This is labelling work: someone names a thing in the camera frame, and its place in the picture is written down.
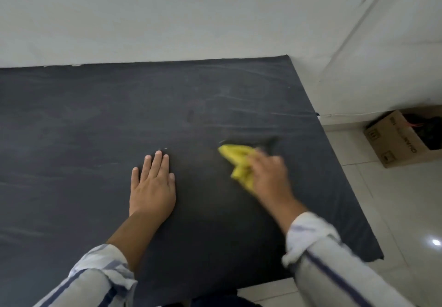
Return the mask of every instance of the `cardboard box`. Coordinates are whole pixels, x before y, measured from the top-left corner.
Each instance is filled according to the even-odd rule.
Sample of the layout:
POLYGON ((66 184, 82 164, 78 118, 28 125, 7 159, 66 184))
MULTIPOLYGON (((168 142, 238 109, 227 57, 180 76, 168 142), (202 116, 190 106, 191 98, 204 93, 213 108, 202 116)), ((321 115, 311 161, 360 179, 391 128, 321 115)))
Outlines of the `cardboard box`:
POLYGON ((404 117, 442 117, 442 105, 395 110, 365 130, 365 136, 384 167, 409 165, 442 158, 442 149, 430 150, 404 117))

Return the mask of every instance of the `yellow cloth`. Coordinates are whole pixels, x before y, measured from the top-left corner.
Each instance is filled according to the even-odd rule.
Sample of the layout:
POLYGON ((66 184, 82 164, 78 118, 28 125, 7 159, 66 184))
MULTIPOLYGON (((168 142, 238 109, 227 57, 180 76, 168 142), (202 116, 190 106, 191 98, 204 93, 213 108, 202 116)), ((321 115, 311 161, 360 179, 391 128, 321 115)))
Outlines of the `yellow cloth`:
POLYGON ((235 168, 230 175, 250 193, 253 193, 253 174, 247 156, 255 151, 254 148, 246 145, 224 144, 218 148, 219 153, 235 168))

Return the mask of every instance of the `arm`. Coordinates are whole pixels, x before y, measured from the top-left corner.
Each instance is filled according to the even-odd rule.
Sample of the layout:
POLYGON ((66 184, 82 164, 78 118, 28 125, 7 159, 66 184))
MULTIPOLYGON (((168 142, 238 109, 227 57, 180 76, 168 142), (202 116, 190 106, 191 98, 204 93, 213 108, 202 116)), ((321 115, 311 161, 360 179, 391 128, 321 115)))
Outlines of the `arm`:
POLYGON ((158 151, 151 164, 146 156, 141 176, 132 170, 129 217, 108 239, 87 254, 35 307, 130 306, 134 271, 158 227, 175 205, 174 175, 169 156, 158 151))
POLYGON ((255 196, 287 236, 283 264, 309 306, 413 306, 351 250, 333 226, 296 200, 280 157, 250 157, 255 196))

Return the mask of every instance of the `rolled-up sleeve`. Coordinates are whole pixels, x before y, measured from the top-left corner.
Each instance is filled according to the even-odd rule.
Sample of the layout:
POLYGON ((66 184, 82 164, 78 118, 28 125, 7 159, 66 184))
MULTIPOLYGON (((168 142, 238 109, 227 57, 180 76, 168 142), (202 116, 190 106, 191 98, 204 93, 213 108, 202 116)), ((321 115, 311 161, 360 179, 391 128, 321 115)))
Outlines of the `rolled-up sleeve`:
POLYGON ((413 306, 341 243, 333 226, 313 213, 293 221, 286 245, 282 262, 308 306, 413 306))
POLYGON ((136 284, 121 251, 102 244, 85 254, 35 307, 131 306, 136 284))

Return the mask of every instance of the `floor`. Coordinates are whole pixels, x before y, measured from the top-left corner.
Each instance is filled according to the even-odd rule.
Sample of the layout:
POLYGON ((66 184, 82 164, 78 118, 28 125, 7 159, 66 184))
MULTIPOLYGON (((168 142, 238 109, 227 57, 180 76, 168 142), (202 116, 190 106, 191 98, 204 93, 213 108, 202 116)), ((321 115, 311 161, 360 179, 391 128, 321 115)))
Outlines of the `floor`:
MULTIPOLYGON (((362 131, 328 132, 329 141, 385 259, 370 264, 420 307, 442 306, 442 160, 384 169, 362 131)), ((264 307, 304 306, 292 279, 239 290, 264 307)))

